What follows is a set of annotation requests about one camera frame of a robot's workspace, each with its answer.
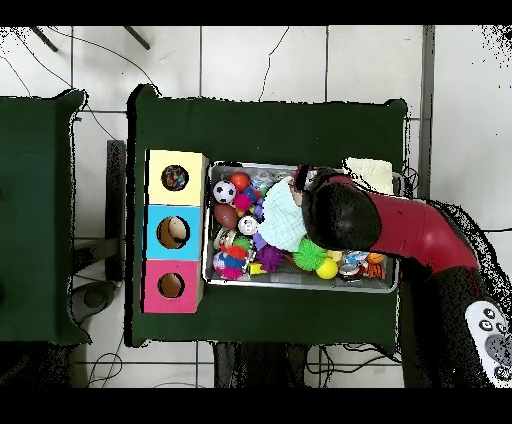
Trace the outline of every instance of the white cloth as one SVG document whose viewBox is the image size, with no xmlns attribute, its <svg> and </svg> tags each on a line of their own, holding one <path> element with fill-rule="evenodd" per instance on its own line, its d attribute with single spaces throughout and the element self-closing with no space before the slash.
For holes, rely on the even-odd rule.
<svg viewBox="0 0 512 424">
<path fill-rule="evenodd" d="M 390 162 L 375 159 L 348 158 L 347 167 L 366 181 L 373 190 L 393 194 L 393 168 Z"/>
<path fill-rule="evenodd" d="M 263 201 L 264 221 L 258 226 L 263 240 L 278 249 L 297 252 L 306 227 L 302 209 L 293 200 L 290 186 L 292 177 L 283 178 L 267 192 Z"/>
</svg>

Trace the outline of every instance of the green spiky ball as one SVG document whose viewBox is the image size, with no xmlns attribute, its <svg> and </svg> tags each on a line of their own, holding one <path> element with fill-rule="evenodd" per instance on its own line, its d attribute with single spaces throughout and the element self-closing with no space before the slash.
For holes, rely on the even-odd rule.
<svg viewBox="0 0 512 424">
<path fill-rule="evenodd" d="M 327 257 L 327 250 L 318 247 L 307 238 L 303 238 L 299 250 L 293 254 L 295 264 L 306 271 L 315 271 Z"/>
<path fill-rule="evenodd" d="M 233 241 L 233 246 L 240 246 L 245 250 L 249 250 L 249 247 L 251 247 L 251 241 L 245 236 L 237 236 Z"/>
</svg>

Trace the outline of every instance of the button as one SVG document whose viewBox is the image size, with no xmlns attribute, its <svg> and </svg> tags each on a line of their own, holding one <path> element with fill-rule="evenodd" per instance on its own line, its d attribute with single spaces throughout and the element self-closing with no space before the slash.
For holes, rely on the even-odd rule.
<svg viewBox="0 0 512 424">
<path fill-rule="evenodd" d="M 507 333 L 507 329 L 505 328 L 505 326 L 501 322 L 498 322 L 498 324 L 496 324 L 496 328 L 498 329 L 498 331 L 501 334 L 506 334 Z"/>
<path fill-rule="evenodd" d="M 494 376 L 501 381 L 512 380 L 512 372 L 510 368 L 496 367 L 494 368 Z"/>
<path fill-rule="evenodd" d="M 485 351 L 501 365 L 512 366 L 512 340 L 501 334 L 491 334 L 485 340 Z"/>
<path fill-rule="evenodd" d="M 494 319 L 496 318 L 496 314 L 494 313 L 494 311 L 492 309 L 489 309 L 489 308 L 485 308 L 484 309 L 484 315 L 489 318 L 489 319 Z"/>
<path fill-rule="evenodd" d="M 478 326 L 484 331 L 492 331 L 492 324 L 487 320 L 482 320 Z"/>
</svg>

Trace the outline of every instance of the white controller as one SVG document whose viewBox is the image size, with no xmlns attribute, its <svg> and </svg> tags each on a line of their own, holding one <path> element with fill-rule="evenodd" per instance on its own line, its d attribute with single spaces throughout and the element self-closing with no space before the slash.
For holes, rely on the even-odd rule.
<svg viewBox="0 0 512 424">
<path fill-rule="evenodd" d="M 495 387 L 512 388 L 512 336 L 503 314 L 492 303 L 478 301 L 465 317 L 487 378 Z"/>
</svg>

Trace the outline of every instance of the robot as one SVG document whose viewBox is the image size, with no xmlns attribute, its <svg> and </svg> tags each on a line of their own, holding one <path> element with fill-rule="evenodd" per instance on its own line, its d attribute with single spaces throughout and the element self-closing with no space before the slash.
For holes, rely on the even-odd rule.
<svg viewBox="0 0 512 424">
<path fill-rule="evenodd" d="M 488 242 L 471 218 L 437 202 L 362 189 L 334 169 L 312 169 L 299 167 L 294 180 L 310 239 L 329 250 L 400 258 L 418 352 L 413 366 L 428 386 L 511 388 L 512 287 L 484 256 Z"/>
</svg>

